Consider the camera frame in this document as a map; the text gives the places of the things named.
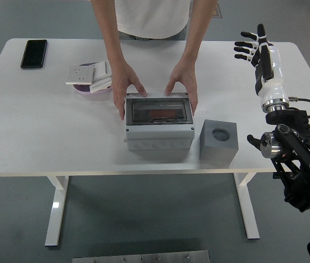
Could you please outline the person's right hand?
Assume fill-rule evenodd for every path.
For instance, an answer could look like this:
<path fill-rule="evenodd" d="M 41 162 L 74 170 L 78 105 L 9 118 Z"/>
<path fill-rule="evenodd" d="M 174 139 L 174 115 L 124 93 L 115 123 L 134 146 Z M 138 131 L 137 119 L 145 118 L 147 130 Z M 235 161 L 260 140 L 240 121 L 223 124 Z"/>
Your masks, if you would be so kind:
<path fill-rule="evenodd" d="M 146 97 L 147 92 L 139 81 L 139 78 L 133 68 L 131 68 L 125 61 L 112 65 L 111 69 L 114 105 L 119 111 L 121 120 L 124 120 L 125 96 L 127 94 L 128 87 L 133 85 L 142 97 Z"/>

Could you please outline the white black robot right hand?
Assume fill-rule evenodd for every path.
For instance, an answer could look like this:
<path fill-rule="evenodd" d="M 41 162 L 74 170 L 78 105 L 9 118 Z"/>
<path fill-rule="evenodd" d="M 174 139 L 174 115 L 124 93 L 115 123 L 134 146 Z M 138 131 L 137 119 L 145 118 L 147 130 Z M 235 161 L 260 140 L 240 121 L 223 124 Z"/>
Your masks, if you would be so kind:
<path fill-rule="evenodd" d="M 276 107 L 287 109 L 289 98 L 283 89 L 283 74 L 279 50 L 267 40 L 263 24 L 257 26 L 257 32 L 241 32 L 252 41 L 235 42 L 236 59 L 249 62 L 255 69 L 255 92 L 261 98 L 263 112 L 274 111 Z"/>

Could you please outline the person's left hand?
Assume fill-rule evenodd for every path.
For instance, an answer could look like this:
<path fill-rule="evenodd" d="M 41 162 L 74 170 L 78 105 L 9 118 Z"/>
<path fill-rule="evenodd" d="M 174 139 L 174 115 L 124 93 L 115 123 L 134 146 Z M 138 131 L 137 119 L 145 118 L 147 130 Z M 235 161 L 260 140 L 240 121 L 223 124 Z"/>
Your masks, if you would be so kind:
<path fill-rule="evenodd" d="M 165 95 L 169 96 L 172 93 L 177 82 L 185 87 L 190 101 L 192 114 L 195 115 L 198 105 L 198 86 L 195 75 L 195 63 L 180 60 L 176 64 L 166 86 Z"/>

